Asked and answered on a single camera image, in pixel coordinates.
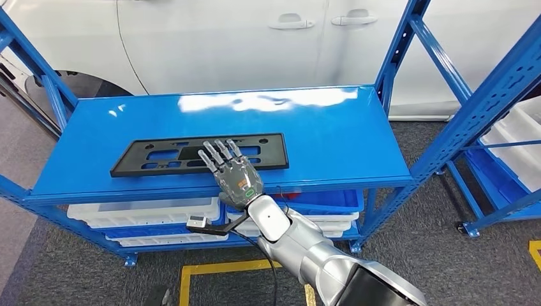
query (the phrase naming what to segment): robotic arm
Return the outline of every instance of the robotic arm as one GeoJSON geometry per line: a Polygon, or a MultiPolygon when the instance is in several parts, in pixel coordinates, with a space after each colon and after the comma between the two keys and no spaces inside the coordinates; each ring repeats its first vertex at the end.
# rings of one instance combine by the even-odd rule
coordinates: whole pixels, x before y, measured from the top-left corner
{"type": "Polygon", "coordinates": [[[204,145],[213,160],[203,150],[198,153],[222,189],[220,200],[244,215],[222,226],[191,218],[189,230],[225,235],[250,217],[261,231],[258,245],[301,284],[315,288],[325,305],[427,305],[424,295],[393,271],[340,251],[315,223],[292,209],[282,211],[263,193],[263,182],[248,158],[231,139],[226,142],[234,156],[219,140],[215,143],[225,159],[209,142],[204,145]]]}

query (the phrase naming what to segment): white car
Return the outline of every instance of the white car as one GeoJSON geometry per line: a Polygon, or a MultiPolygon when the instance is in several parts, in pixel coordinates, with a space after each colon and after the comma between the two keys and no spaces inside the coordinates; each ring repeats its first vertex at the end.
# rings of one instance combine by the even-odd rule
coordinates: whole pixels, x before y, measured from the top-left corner
{"type": "MultiPolygon", "coordinates": [[[[406,2],[0,0],[54,69],[131,94],[373,83],[406,2]]],[[[475,90],[540,11],[539,0],[433,0],[424,20],[475,90]]],[[[28,69],[9,50],[0,60],[24,88],[28,69]]],[[[457,107],[414,39],[391,119],[445,120],[457,107]]]]}

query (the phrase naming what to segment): white storage box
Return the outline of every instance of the white storage box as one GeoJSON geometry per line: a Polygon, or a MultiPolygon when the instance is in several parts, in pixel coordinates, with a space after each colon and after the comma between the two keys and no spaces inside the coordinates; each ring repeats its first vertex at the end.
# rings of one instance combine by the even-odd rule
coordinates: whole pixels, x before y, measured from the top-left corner
{"type": "Polygon", "coordinates": [[[68,217],[91,228],[186,223],[190,215],[218,220],[218,198],[132,201],[70,205],[68,217]]]}
{"type": "Polygon", "coordinates": [[[541,124],[541,96],[517,103],[515,107],[520,108],[533,120],[541,124]]]}
{"type": "Polygon", "coordinates": [[[109,238],[107,240],[119,242],[123,247],[140,247],[145,245],[164,245],[164,244],[195,244],[200,242],[213,242],[227,240],[229,235],[215,236],[198,233],[163,235],[163,236],[144,236],[128,238],[109,238]]]}
{"type": "MultiPolygon", "coordinates": [[[[541,123],[527,113],[541,116],[541,100],[535,105],[531,104],[531,101],[535,99],[525,101],[526,104],[522,102],[515,105],[507,116],[496,122],[491,130],[481,137],[480,141],[485,145],[492,145],[541,139],[541,123]]],[[[541,188],[541,145],[490,148],[489,150],[513,170],[530,191],[541,188]]]]}
{"type": "MultiPolygon", "coordinates": [[[[344,234],[344,231],[348,230],[351,228],[351,222],[350,222],[350,226],[341,231],[341,230],[337,230],[337,231],[325,231],[323,230],[323,236],[327,237],[327,238],[340,238],[342,237],[342,235],[344,234]]],[[[243,234],[244,236],[247,236],[247,237],[258,237],[259,235],[261,235],[261,232],[259,231],[259,229],[257,228],[257,225],[255,225],[254,222],[244,222],[242,223],[241,225],[239,225],[238,227],[235,228],[235,231],[238,231],[240,234],[243,234]]]]}
{"type": "MultiPolygon", "coordinates": [[[[230,221],[234,221],[240,218],[241,215],[227,212],[227,217],[230,221]]],[[[306,217],[319,226],[326,237],[339,238],[342,237],[344,231],[351,228],[352,221],[359,218],[359,213],[356,212],[348,215],[307,215],[306,217]]],[[[260,235],[257,225],[250,218],[236,227],[236,230],[248,237],[257,237],[260,235]]]]}

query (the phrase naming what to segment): floor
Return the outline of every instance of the floor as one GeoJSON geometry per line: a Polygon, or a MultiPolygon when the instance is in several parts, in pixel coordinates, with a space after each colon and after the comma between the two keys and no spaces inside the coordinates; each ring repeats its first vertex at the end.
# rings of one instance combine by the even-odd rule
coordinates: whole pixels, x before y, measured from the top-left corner
{"type": "MultiPolygon", "coordinates": [[[[7,143],[0,149],[0,173],[29,187],[54,143],[4,100],[0,122],[0,140],[7,143]]],[[[444,125],[392,123],[408,163],[415,162],[444,125]]],[[[470,239],[454,228],[462,219],[456,207],[471,218],[448,174],[432,177],[369,239],[360,257],[408,279],[430,305],[539,305],[541,273],[528,241],[541,239],[541,222],[497,224],[470,239]]],[[[184,265],[263,258],[252,247],[157,252],[143,254],[136,267],[125,268],[121,259],[6,202],[0,202],[0,245],[2,306],[139,306],[161,284],[173,289],[178,305],[184,265]]],[[[297,280],[280,269],[278,276],[278,305],[305,305],[297,280]]],[[[268,305],[271,288],[268,270],[196,275],[189,304],[268,305]]]]}

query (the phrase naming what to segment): car door handle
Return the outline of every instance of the car door handle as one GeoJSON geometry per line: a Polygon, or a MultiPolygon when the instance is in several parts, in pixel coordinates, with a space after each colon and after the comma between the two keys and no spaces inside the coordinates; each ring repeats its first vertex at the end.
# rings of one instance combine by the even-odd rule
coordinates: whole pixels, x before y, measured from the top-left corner
{"type": "Polygon", "coordinates": [[[362,24],[371,24],[378,21],[378,17],[368,16],[368,17],[347,17],[347,16],[338,16],[330,20],[331,24],[335,26],[352,26],[352,25],[362,25],[362,24]]]}
{"type": "Polygon", "coordinates": [[[271,22],[269,27],[275,30],[300,30],[309,29],[316,24],[314,20],[301,19],[299,14],[287,13],[278,17],[278,21],[271,22]]]}
{"type": "Polygon", "coordinates": [[[345,16],[337,16],[330,20],[335,26],[363,26],[378,21],[378,17],[364,8],[350,10],[345,16]]]}

